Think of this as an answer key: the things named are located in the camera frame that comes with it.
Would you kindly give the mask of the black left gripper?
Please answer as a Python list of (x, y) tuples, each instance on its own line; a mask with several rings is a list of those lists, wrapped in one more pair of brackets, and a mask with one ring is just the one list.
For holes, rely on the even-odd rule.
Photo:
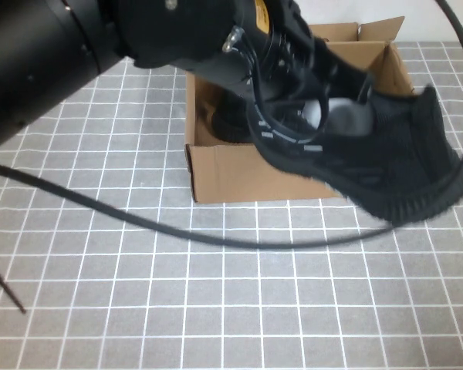
[(294, 1), (265, 1), (269, 48), (261, 57), (264, 97), (329, 97), (367, 101), (373, 78), (316, 39)]

